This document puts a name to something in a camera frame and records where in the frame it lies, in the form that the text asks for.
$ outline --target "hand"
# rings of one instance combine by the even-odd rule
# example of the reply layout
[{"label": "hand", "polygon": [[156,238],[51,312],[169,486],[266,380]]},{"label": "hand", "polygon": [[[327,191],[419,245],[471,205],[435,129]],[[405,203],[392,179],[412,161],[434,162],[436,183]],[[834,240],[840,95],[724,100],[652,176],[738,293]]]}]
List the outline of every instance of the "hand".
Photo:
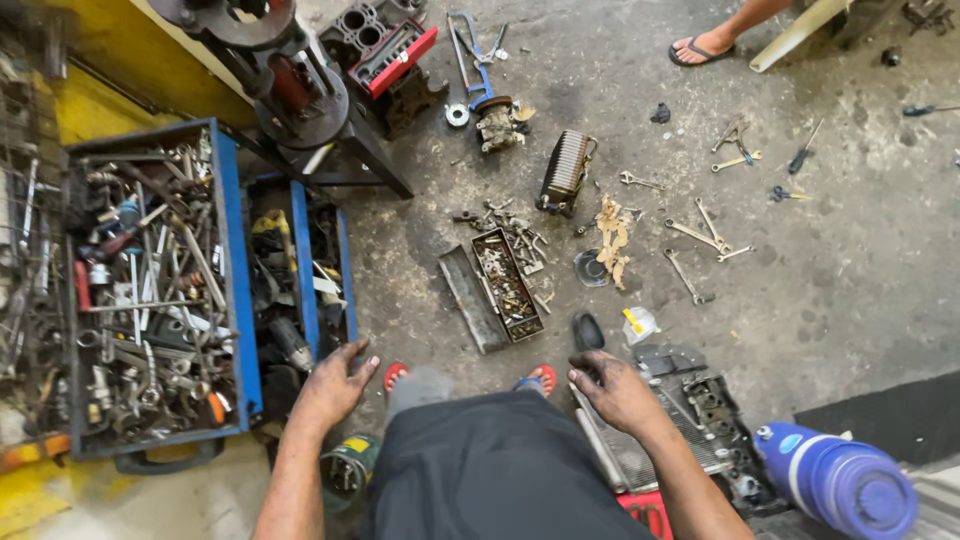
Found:
[{"label": "hand", "polygon": [[626,362],[601,351],[573,355],[569,362],[575,368],[567,374],[570,381],[614,428],[636,436],[651,420],[666,418],[647,381]]},{"label": "hand", "polygon": [[312,423],[325,430],[347,418],[380,365],[380,358],[373,356],[356,373],[347,376],[353,357],[362,355],[369,342],[367,339],[351,341],[319,362],[306,380],[291,417],[305,411],[303,414],[313,418]]}]

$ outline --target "person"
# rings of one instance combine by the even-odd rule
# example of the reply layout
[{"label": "person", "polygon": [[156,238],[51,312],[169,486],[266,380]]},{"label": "person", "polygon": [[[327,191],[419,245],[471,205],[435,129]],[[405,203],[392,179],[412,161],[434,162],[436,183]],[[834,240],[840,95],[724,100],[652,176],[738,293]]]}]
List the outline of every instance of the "person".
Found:
[{"label": "person", "polygon": [[[253,538],[324,537],[318,457],[327,431],[356,407],[380,363],[352,376],[349,343],[317,365],[287,422]],[[643,446],[657,469],[674,534],[684,540],[754,536],[698,465],[636,370],[607,355],[572,356],[568,378],[611,425]],[[514,391],[464,400],[430,368],[395,364],[385,377],[388,425],[368,487],[361,537],[651,539],[617,503],[579,427],[545,399],[556,386],[539,366]]]},{"label": "person", "polygon": [[696,37],[674,41],[667,55],[676,65],[689,67],[731,57],[736,53],[734,42],[741,34],[787,9],[793,0],[747,0],[723,24]]}]

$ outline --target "paint can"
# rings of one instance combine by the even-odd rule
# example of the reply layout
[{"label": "paint can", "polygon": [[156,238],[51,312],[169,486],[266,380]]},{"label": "paint can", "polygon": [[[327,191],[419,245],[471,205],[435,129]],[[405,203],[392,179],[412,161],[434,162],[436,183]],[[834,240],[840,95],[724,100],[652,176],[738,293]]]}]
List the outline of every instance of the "paint can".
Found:
[{"label": "paint can", "polygon": [[373,476],[380,443],[367,435],[352,435],[320,456],[324,509],[338,513],[358,501]]},{"label": "paint can", "polygon": [[804,513],[859,540],[897,540],[913,527],[918,500],[892,457],[785,422],[754,434],[780,493]]}]

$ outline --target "black mat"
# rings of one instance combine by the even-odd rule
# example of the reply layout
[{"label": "black mat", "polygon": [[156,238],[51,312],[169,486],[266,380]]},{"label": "black mat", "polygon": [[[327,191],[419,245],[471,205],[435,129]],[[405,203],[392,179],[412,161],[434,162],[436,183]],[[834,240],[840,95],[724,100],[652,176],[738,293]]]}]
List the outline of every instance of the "black mat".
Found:
[{"label": "black mat", "polygon": [[960,454],[958,418],[960,372],[901,384],[794,415],[797,424],[824,433],[850,430],[854,439],[913,465]]}]

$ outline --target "green can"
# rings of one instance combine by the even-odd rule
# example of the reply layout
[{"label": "green can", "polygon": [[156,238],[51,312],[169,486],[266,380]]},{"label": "green can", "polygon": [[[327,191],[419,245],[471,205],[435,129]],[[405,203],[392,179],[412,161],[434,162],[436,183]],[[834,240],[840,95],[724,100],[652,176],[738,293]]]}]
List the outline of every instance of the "green can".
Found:
[{"label": "green can", "polygon": [[380,443],[367,435],[351,435],[337,448],[320,456],[324,509],[343,512],[360,499],[373,477]]}]

